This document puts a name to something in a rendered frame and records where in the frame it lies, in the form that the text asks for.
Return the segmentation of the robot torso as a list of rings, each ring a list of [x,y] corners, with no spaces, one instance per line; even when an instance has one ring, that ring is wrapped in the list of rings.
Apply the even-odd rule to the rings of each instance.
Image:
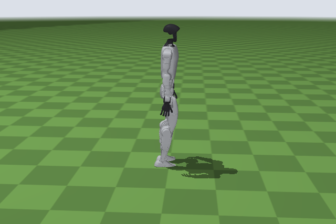
[[[170,64],[170,69],[168,70],[168,73],[171,74],[172,78],[170,80],[170,83],[171,83],[171,95],[173,95],[174,93],[174,88],[172,86],[173,84],[173,79],[175,78],[175,75],[176,75],[176,70],[177,70],[177,63],[178,63],[178,56],[179,56],[179,53],[178,53],[178,48],[175,44],[173,44],[175,47],[172,47],[172,44],[169,44],[169,46],[163,46],[162,47],[162,50],[161,50],[161,78],[162,78],[162,66],[163,66],[163,58],[162,58],[162,53],[165,49],[170,49],[172,50],[172,59],[171,59],[171,64]],[[164,97],[164,86],[163,84],[161,84],[161,87],[160,87],[160,96],[163,98]]]

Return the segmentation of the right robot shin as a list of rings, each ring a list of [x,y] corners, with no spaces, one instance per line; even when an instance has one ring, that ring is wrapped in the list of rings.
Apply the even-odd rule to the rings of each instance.
[[[173,136],[173,133],[171,134],[171,131],[169,129],[164,129],[162,131],[161,144],[160,144],[160,149],[161,149],[161,159],[160,160],[162,161],[162,163],[165,163],[165,159],[170,149],[172,136]]]

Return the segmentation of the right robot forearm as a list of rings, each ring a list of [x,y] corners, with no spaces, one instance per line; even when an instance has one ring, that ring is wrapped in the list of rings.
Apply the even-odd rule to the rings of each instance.
[[[164,96],[165,96],[165,102],[170,101],[170,96],[171,96],[171,83],[170,83],[170,76],[169,74],[164,74],[163,80],[162,80],[163,86],[164,86]]]

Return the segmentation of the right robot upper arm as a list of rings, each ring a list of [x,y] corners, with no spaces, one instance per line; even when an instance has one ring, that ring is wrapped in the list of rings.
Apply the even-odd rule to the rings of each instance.
[[[162,58],[163,58],[162,78],[164,74],[169,74],[170,80],[171,80],[172,76],[170,73],[168,73],[168,70],[170,69],[170,64],[171,64],[172,50],[165,49],[162,53]]]

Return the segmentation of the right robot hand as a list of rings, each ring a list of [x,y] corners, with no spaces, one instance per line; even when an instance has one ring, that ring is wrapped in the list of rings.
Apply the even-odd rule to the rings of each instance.
[[[168,116],[170,115],[170,110],[171,110],[171,113],[173,113],[172,111],[172,108],[171,108],[171,105],[170,105],[170,102],[171,102],[171,98],[170,98],[170,101],[169,102],[165,102],[165,96],[164,96],[164,100],[163,100],[163,106],[162,106],[162,111],[161,111],[161,114],[163,113],[162,116],[165,115],[165,117],[167,116],[167,112],[168,112]],[[164,111],[164,112],[163,112]],[[166,111],[166,114],[165,114],[165,111]]]

